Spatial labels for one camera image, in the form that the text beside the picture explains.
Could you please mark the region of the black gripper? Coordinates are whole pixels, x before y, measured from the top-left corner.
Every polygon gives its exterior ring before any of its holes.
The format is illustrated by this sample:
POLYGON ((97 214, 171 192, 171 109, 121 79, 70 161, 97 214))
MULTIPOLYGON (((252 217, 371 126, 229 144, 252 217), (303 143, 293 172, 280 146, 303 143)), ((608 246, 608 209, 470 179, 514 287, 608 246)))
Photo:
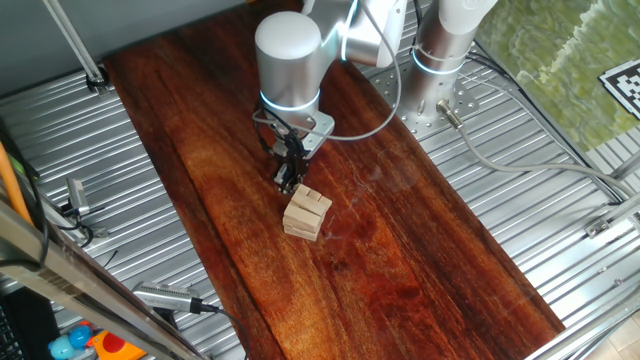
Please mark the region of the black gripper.
POLYGON ((307 151, 302 141, 296 137, 277 139, 271 151, 279 166, 272 180, 278 185, 281 193, 289 194, 291 188, 295 189, 303 182, 310 167, 310 161, 305 158, 307 151))

